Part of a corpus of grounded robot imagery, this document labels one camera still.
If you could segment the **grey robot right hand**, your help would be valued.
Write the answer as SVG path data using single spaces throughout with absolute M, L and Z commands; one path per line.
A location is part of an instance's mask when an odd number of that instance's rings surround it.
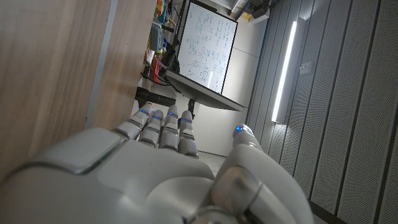
M 144 105 L 112 131 L 92 128 L 48 148 L 1 182 L 2 223 L 312 223 L 295 179 L 245 124 L 213 173 L 192 115 Z

